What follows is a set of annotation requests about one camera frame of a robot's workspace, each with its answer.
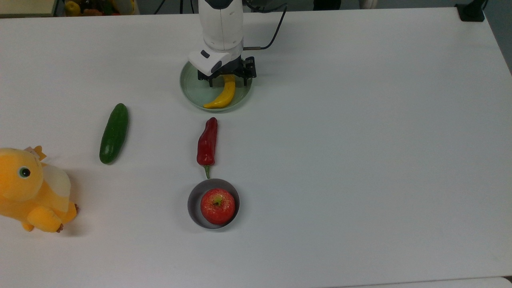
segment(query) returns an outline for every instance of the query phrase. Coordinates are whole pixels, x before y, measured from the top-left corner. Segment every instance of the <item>white robot body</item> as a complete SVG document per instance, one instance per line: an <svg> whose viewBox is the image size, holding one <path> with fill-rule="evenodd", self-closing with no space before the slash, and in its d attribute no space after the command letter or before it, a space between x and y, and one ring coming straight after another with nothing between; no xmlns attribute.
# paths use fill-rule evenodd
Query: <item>white robot body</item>
<svg viewBox="0 0 512 288"><path fill-rule="evenodd" d="M211 76L242 55L242 0L199 0L198 5L205 45L202 51L190 53L188 60Z"/></svg>

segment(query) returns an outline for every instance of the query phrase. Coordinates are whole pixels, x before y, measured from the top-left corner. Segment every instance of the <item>plush toy eye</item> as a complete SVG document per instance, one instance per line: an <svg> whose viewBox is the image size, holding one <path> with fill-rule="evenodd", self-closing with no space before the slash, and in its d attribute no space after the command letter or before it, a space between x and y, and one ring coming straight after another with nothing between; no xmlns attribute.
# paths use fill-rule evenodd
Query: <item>plush toy eye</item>
<svg viewBox="0 0 512 288"><path fill-rule="evenodd" d="M27 178L28 176L30 176L30 170L29 170L27 167L21 167L21 168L18 170L18 175L19 175L21 178Z"/></svg>

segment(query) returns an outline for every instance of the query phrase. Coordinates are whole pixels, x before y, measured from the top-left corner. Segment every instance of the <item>red apple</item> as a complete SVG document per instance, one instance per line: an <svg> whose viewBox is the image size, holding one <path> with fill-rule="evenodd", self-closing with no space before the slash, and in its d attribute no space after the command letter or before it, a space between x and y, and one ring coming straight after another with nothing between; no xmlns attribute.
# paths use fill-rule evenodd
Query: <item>red apple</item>
<svg viewBox="0 0 512 288"><path fill-rule="evenodd" d="M201 198L201 213L212 224L222 225L230 221L234 209L234 198L224 189L208 190Z"/></svg>

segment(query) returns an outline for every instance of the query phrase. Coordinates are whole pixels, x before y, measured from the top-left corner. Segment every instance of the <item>plush toy wing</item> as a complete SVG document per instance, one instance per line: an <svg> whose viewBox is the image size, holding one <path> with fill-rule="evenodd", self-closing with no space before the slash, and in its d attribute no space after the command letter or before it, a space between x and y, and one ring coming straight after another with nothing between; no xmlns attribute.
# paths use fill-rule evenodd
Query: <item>plush toy wing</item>
<svg viewBox="0 0 512 288"><path fill-rule="evenodd" d="M43 206L67 212L71 189L67 174L55 166L43 163L42 175L44 181L35 201Z"/></svg>

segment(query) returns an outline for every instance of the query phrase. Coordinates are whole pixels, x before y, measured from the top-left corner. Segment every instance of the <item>gray floor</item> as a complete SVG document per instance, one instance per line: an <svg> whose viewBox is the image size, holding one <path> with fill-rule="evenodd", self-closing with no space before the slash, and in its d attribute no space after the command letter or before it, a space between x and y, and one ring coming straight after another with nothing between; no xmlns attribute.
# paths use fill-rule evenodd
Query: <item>gray floor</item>
<svg viewBox="0 0 512 288"><path fill-rule="evenodd" d="M379 0L377 9L386 8L423 8L423 7L453 7L457 3L467 4L471 0ZM197 12L197 0L193 0ZM277 6L286 0L270 0L269 5ZM313 9L313 0L289 0L288 11L308 11ZM138 0L141 14L153 14L161 0ZM190 1L184 0L184 13L192 13ZM342 0L341 9L358 9L357 0ZM178 0L166 0L158 14L179 13ZM494 32L496 41L512 73L512 1L489 0L485 15Z"/></svg>

